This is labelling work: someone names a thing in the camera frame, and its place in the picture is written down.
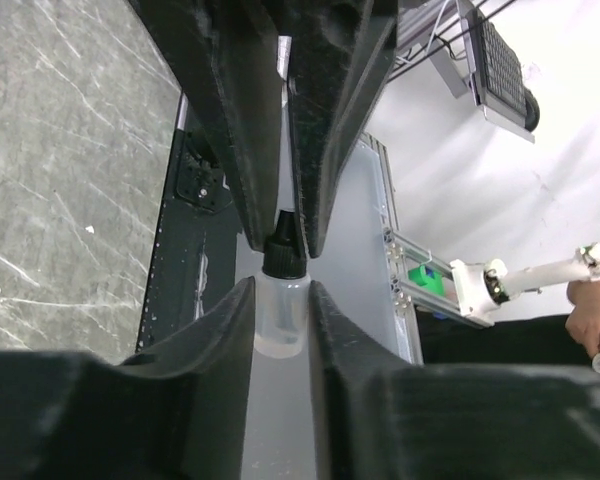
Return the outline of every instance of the green component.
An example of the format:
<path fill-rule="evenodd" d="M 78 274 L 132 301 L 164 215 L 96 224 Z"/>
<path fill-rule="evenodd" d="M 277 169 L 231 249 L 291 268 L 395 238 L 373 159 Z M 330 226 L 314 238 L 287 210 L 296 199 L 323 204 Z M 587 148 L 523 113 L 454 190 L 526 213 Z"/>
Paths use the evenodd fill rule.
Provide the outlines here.
<path fill-rule="evenodd" d="M 420 265 L 418 268 L 409 270 L 409 280 L 436 295 L 444 296 L 442 275 L 426 265 Z"/>

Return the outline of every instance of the human hand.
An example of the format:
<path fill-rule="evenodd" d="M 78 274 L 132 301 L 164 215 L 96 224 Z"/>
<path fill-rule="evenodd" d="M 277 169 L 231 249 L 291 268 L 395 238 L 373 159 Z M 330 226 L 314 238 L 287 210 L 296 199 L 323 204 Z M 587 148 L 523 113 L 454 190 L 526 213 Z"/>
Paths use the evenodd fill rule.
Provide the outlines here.
<path fill-rule="evenodd" d="M 600 353 L 600 298 L 576 303 L 565 326 L 571 337 L 584 346 L 590 357 Z"/>

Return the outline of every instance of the metal bracket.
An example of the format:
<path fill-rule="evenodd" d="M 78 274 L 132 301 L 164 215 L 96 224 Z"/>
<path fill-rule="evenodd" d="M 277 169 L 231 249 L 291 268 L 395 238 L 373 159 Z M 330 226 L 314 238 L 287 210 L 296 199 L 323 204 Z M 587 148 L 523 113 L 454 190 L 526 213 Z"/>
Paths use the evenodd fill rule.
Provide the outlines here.
<path fill-rule="evenodd" d="M 436 39 L 431 44 L 431 48 L 435 51 L 441 45 L 442 42 Z M 454 98 L 458 99 L 469 93 L 467 81 L 460 74 L 454 61 L 451 59 L 451 57 L 449 57 L 449 54 L 446 50 L 443 49 L 437 53 L 434 53 L 431 55 L 429 60 L 431 60 L 431 63 L 437 70 L 438 75 L 442 77 L 442 80 L 444 80 L 445 85 Z"/>
<path fill-rule="evenodd" d="M 407 276 L 408 269 L 405 261 L 411 259 L 419 263 L 427 263 L 443 277 L 452 279 L 454 277 L 449 264 L 391 228 L 385 229 L 383 240 L 392 274 L 391 292 L 397 315 L 402 315 L 405 309 L 413 304 L 442 313 L 457 322 L 475 326 L 475 322 L 465 318 L 465 314 L 461 312 L 455 302 L 435 295 L 411 282 Z"/>
<path fill-rule="evenodd" d="M 210 213 L 229 206 L 231 193 L 223 187 L 224 172 L 211 150 L 204 148 L 201 138 L 195 132 L 186 134 L 184 144 L 176 180 L 178 197 Z"/>

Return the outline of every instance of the black panel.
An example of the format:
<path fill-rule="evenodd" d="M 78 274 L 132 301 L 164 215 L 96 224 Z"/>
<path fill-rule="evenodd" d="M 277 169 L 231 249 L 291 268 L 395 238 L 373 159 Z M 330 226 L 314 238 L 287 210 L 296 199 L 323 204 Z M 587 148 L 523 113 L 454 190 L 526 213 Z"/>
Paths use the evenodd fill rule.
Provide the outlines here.
<path fill-rule="evenodd" d="M 600 375 L 412 367 L 311 289 L 320 479 L 600 479 Z"/>
<path fill-rule="evenodd" d="M 173 136 L 136 351 L 191 323 L 234 285 L 238 212 L 192 109 L 186 118 Z"/>

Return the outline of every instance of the cable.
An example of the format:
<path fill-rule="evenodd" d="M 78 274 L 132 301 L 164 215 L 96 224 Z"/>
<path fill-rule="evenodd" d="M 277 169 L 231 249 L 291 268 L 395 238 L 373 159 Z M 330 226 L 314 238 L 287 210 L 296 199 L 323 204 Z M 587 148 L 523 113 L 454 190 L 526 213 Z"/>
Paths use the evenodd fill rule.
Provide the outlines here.
<path fill-rule="evenodd" d="M 506 8 L 510 7 L 511 5 L 513 5 L 517 0 L 508 0 L 505 3 L 503 3 L 501 6 L 499 6 L 498 8 L 496 8 L 493 12 L 491 12 L 489 15 L 487 15 L 486 17 L 484 17 L 482 20 L 480 20 L 480 22 L 478 22 L 477 24 L 473 25 L 471 28 L 467 29 L 467 30 L 463 30 L 461 31 L 459 34 L 454 35 L 453 37 L 449 38 L 447 40 L 447 42 L 451 43 L 454 40 L 457 40 L 459 38 L 461 38 L 463 35 L 466 35 L 467 33 L 471 32 L 473 29 L 479 27 L 480 25 L 482 25 L 483 23 L 485 23 L 486 21 L 492 19 L 493 17 L 495 17 L 496 15 L 498 15 L 500 12 L 502 12 L 503 10 L 505 10 Z M 450 25 L 449 27 L 447 27 L 443 32 L 440 32 L 440 34 L 444 33 L 445 31 L 448 31 L 453 25 Z M 394 70 L 391 75 L 389 76 L 389 82 L 393 82 L 394 80 L 396 80 L 397 78 L 401 77 L 402 75 L 404 75 L 405 73 L 407 73 L 408 71 L 416 68 L 418 65 L 420 65 L 422 62 L 424 62 L 425 60 L 427 60 L 429 57 L 435 55 L 436 53 L 438 53 L 440 50 L 446 48 L 445 45 L 440 45 L 439 47 L 435 48 L 433 51 L 428 52 L 424 57 L 420 58 L 419 60 L 414 61 L 413 63 L 411 63 L 410 65 L 406 65 L 404 68 L 400 67 L 398 70 Z M 424 51 L 424 48 L 421 48 L 420 50 L 418 50 L 415 55 L 418 55 L 420 52 Z"/>
<path fill-rule="evenodd" d="M 431 29 L 431 36 L 429 37 L 429 42 L 427 43 L 427 47 L 424 49 L 425 56 L 427 55 L 427 53 L 431 49 L 431 44 L 433 43 L 433 40 L 436 37 L 436 30 L 440 26 L 440 22 L 442 21 L 442 17 L 444 15 L 444 11 L 447 9 L 447 5 L 449 5 L 450 1 L 451 0 L 444 0 L 444 3 L 442 4 L 442 8 L 440 8 L 440 12 L 438 13 L 438 17 L 436 19 L 436 23 L 433 25 L 433 28 Z M 411 55 L 412 51 L 413 51 L 413 47 L 411 47 L 409 50 L 407 50 L 407 53 L 405 55 L 403 55 L 403 56 L 396 55 L 396 60 L 398 60 L 402 65 L 411 65 L 411 64 L 413 64 L 413 58 L 415 56 L 417 56 L 418 54 L 420 54 L 423 51 L 423 49 L 421 48 L 420 50 L 418 50 L 418 52 L 416 52 L 416 54 L 413 55 L 413 56 Z"/>
<path fill-rule="evenodd" d="M 467 58 L 466 53 L 464 55 L 461 54 L 460 56 L 458 56 L 456 54 L 456 52 L 453 51 L 453 47 L 451 46 L 451 42 L 449 42 L 448 40 L 445 40 L 440 35 L 436 35 L 435 38 L 440 43 L 442 43 L 445 46 L 445 48 L 449 51 L 449 56 L 451 57 L 451 60 L 453 60 L 454 62 L 459 62 L 460 60 L 465 60 Z"/>
<path fill-rule="evenodd" d="M 433 39 L 436 38 L 436 30 L 440 26 L 440 22 L 442 21 L 442 16 L 444 15 L 444 11 L 447 9 L 447 5 L 451 0 L 444 0 L 442 4 L 442 8 L 440 9 L 440 13 L 438 13 L 438 18 L 436 19 L 436 23 L 433 24 L 433 28 L 431 29 L 431 36 L 429 37 L 429 43 L 427 43 L 427 48 L 424 51 L 424 55 L 427 56 L 429 50 L 431 50 L 431 44 L 433 43 Z"/>
<path fill-rule="evenodd" d="M 474 8 L 480 8 L 481 6 L 483 6 L 488 1 L 489 0 L 481 0 L 480 2 L 478 2 L 476 4 L 476 6 Z M 449 25 L 447 25 L 441 32 L 438 32 L 438 35 L 444 35 L 449 30 L 451 30 L 453 27 L 455 27 L 458 23 L 460 23 L 460 21 L 461 21 L 460 18 L 456 18 L 452 23 L 450 23 Z"/>

